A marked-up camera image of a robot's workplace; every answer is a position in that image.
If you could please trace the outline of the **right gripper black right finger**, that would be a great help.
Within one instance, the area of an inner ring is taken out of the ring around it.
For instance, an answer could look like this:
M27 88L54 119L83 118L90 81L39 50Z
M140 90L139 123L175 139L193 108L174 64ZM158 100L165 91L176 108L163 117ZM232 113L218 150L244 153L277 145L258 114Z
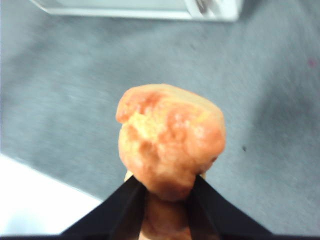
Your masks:
M186 200L186 210L193 240L255 240L273 235L199 175Z

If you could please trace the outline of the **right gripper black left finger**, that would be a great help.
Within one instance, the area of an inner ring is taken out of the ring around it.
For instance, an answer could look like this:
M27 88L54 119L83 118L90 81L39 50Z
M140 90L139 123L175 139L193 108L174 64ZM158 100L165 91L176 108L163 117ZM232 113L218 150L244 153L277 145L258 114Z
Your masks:
M145 211L146 188L134 176L61 235L68 240L137 240Z

